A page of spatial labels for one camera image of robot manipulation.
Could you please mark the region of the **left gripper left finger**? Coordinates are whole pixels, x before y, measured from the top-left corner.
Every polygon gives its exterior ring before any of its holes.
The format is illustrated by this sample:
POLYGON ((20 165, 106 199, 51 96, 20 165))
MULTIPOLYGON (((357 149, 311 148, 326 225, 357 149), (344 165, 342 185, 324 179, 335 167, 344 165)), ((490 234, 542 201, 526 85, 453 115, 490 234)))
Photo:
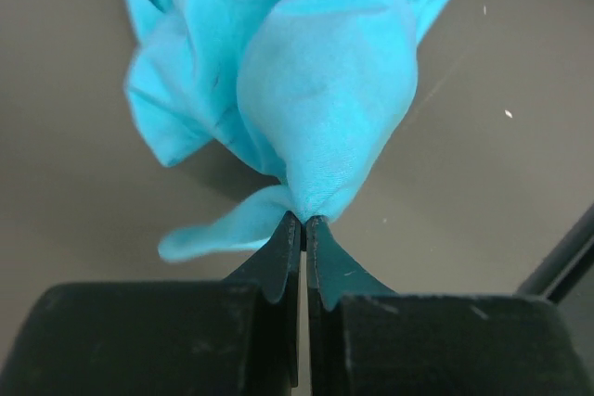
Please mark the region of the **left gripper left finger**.
POLYGON ((250 389, 294 389, 299 383, 302 225, 286 212, 263 247, 225 278, 256 285, 260 297, 249 341, 250 389))

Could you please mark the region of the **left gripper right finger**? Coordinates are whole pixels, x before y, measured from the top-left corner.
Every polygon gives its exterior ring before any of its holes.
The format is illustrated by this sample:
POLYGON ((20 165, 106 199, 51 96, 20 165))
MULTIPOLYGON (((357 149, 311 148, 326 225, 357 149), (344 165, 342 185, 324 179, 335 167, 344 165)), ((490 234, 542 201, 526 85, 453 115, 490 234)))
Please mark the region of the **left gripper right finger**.
POLYGON ((310 377, 313 395, 334 395, 347 376, 341 298, 393 296, 334 238, 328 219, 315 216, 304 225, 310 377))

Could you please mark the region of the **light blue t shirt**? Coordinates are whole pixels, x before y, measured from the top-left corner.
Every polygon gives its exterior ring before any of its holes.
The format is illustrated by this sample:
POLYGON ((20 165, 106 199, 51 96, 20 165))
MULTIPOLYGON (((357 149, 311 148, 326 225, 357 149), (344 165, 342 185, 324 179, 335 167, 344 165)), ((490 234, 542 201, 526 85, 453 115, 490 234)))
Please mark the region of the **light blue t shirt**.
POLYGON ((417 48, 449 0, 124 0, 136 128, 173 166, 211 141, 277 183, 159 245, 182 262, 257 249, 286 212, 337 219, 418 83, 417 48))

